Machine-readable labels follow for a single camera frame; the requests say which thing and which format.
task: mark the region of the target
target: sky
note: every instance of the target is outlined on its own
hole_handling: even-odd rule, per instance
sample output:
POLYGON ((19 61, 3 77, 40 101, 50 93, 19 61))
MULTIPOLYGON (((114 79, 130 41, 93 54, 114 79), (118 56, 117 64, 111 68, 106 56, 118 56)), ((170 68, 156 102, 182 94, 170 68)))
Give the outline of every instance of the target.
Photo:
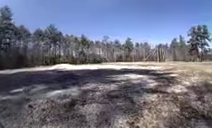
POLYGON ((106 35, 170 43, 198 24, 208 25, 212 34, 212 0, 0 0, 4 5, 16 24, 31 31, 54 24, 63 33, 93 40, 106 35))

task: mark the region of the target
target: field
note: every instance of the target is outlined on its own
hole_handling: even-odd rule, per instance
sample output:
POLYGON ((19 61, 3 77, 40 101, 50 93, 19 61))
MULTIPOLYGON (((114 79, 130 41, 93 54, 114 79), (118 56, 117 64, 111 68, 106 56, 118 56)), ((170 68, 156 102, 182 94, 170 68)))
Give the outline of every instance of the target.
POLYGON ((212 62, 0 71, 0 128, 212 128, 212 62))

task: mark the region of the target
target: dirt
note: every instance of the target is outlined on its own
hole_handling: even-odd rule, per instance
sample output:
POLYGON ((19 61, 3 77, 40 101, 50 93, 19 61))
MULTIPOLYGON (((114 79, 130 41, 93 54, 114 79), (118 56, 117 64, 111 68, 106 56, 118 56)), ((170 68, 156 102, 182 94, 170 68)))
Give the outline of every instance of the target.
POLYGON ((0 71, 0 128, 212 128, 212 63, 0 71))

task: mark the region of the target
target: dry grass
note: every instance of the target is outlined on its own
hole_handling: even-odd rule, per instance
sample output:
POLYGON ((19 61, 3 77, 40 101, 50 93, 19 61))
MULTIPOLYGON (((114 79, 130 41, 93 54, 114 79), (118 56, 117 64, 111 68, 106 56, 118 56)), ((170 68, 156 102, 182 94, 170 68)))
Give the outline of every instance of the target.
POLYGON ((212 128, 212 63, 0 71, 0 127, 212 128))

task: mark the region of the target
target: bare ground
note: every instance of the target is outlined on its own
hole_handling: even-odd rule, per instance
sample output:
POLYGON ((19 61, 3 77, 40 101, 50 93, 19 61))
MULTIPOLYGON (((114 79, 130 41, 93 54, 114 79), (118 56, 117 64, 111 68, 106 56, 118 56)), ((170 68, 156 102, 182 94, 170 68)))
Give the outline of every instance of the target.
POLYGON ((0 128, 212 128, 212 63, 0 71, 0 128))

